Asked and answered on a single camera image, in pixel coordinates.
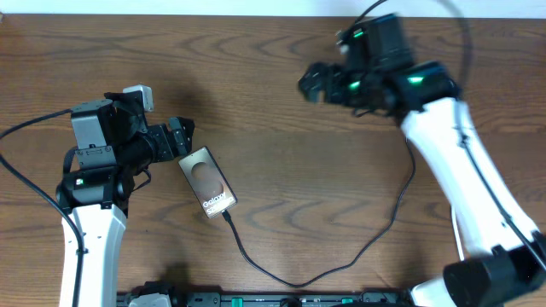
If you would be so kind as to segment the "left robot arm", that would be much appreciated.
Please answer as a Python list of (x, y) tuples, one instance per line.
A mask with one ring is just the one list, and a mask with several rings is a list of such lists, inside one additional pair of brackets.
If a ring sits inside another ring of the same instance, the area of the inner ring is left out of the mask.
[(149, 125), (153, 109), (150, 89), (137, 86), (72, 110), (77, 145), (65, 156), (56, 188), (66, 214), (62, 306), (115, 305), (129, 198), (139, 188), (135, 178), (192, 149), (194, 121), (172, 117)]

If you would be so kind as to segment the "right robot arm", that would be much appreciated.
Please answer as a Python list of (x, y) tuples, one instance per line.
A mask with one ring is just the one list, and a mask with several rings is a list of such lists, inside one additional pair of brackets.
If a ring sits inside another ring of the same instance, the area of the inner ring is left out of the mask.
[(299, 80), (308, 101), (394, 117), (442, 188), (467, 257), (409, 290), (416, 306), (500, 306), (545, 282), (545, 237), (508, 190), (443, 65), (416, 63), (400, 19), (357, 20), (338, 36), (343, 64)]

